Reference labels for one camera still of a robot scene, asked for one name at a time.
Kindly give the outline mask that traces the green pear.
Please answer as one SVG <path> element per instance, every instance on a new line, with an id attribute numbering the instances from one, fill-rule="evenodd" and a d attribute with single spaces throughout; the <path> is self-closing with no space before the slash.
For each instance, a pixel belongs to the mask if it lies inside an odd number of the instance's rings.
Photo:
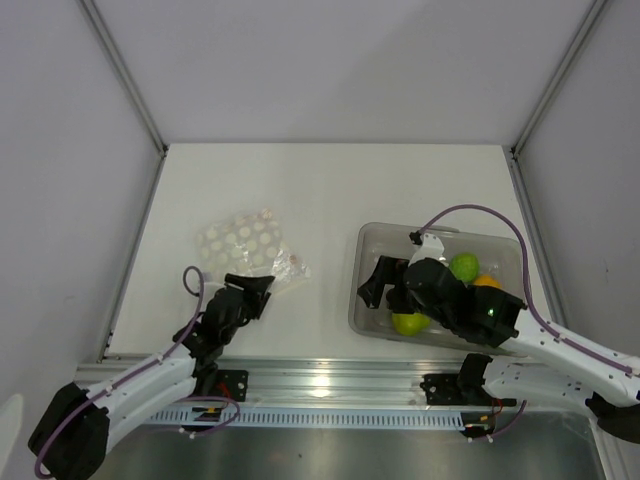
<path id="1" fill-rule="evenodd" d="M 431 319 L 421 313 L 393 313 L 391 321 L 395 331 L 403 336 L 415 336 L 431 324 Z"/>

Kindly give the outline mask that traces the polka dot zip top bag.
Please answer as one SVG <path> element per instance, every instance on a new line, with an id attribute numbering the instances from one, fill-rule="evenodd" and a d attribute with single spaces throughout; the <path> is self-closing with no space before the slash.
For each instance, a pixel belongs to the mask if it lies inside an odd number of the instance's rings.
<path id="1" fill-rule="evenodd" d="M 221 284 L 227 274 L 272 276 L 271 291 L 279 293 L 311 277 L 309 267 L 285 241 L 279 218 L 270 209 L 212 222 L 197 230 L 194 245 L 198 266 L 212 283 Z"/>

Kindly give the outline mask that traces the green bumpy lime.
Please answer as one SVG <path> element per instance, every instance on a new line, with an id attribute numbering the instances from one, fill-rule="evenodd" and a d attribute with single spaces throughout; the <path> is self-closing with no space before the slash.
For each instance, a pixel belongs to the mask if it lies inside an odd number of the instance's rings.
<path id="1" fill-rule="evenodd" d="M 451 259 L 449 268 L 458 280 L 464 283 L 472 283 L 479 275 L 480 263 L 475 254 L 463 252 Z"/>

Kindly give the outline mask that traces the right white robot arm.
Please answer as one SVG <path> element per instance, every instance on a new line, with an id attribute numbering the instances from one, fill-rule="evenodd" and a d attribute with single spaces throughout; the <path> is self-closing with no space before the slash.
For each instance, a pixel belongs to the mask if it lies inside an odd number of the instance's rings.
<path id="1" fill-rule="evenodd" d="M 546 320 L 518 297 L 467 285 L 432 258 L 383 256 L 356 293 L 367 308 L 423 314 L 459 338 L 528 356 L 533 364 L 468 354 L 458 373 L 428 375 L 430 405 L 498 406 L 526 402 L 571 409 L 609 435 L 639 441 L 639 360 Z"/>

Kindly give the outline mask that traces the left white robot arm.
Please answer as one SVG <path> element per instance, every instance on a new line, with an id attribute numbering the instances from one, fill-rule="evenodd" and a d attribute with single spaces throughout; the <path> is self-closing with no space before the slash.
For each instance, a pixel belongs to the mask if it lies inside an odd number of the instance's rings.
<path id="1" fill-rule="evenodd" d="M 89 387 L 70 382 L 53 396 L 28 440 L 39 479 L 88 479 L 107 454 L 149 417 L 179 401 L 213 400 L 218 358 L 237 331 L 262 315 L 272 275 L 228 273 L 210 300 L 197 267 L 193 316 L 168 347 Z"/>

